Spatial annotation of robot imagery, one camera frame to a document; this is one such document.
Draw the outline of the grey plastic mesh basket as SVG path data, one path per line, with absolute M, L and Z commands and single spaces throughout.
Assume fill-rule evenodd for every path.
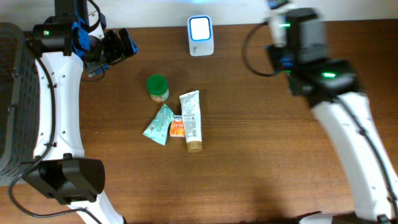
M 33 160 L 39 133 L 40 87 L 23 31 L 1 23 L 1 186 Z

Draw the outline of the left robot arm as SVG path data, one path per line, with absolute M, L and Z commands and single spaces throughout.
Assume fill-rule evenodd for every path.
M 105 171 L 87 159 L 79 124 L 81 77 L 98 81 L 107 69 L 137 54 L 126 29 L 107 30 L 102 13 L 90 20 L 89 1 L 56 1 L 55 14 L 32 31 L 40 86 L 34 163 L 24 180 L 86 223 L 124 223 L 105 191 Z

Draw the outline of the teal foil sachet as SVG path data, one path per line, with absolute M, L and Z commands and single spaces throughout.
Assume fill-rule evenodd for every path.
M 173 119 L 173 111 L 166 104 L 163 104 L 155 118 L 143 132 L 143 135 L 164 146 L 167 141 L 169 126 Z

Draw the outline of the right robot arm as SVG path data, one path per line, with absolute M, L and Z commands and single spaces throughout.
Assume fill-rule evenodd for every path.
M 293 95 L 307 100 L 339 155 L 354 198 L 351 212 L 314 212 L 298 222 L 396 223 L 397 174 L 354 69 L 329 57 L 325 25 L 316 10 L 276 4 L 269 23 L 273 67 L 287 74 Z

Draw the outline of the orange tissue pack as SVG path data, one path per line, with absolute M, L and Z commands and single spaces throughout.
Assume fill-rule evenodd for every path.
M 174 115 L 174 118 L 170 124 L 169 135 L 172 138 L 185 137 L 185 128 L 182 115 Z

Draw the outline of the green lid jar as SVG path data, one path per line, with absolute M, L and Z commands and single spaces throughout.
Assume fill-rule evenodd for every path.
M 152 75 L 147 79 L 147 90 L 152 100 L 164 102 L 169 97 L 169 85 L 162 75 Z

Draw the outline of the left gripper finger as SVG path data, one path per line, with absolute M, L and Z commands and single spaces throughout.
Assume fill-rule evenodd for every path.
M 126 28 L 118 31 L 122 45 L 124 47 L 123 55 L 125 57 L 132 57 L 139 52 L 139 48 L 136 43 L 132 40 L 128 30 Z
M 108 62 L 119 60 L 124 52 L 124 46 L 120 36 L 114 31 L 107 31 Z

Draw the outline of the white barcode scanner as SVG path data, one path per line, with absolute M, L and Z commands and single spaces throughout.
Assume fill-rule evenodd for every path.
M 192 57 L 202 57 L 214 53 L 212 20 L 207 15 L 191 16 L 187 19 L 189 51 Z

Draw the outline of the white Pantene tube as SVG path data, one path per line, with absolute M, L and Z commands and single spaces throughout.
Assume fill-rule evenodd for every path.
M 180 95 L 182 119 L 185 130 L 187 151 L 190 153 L 203 150 L 201 134 L 200 92 L 191 91 Z

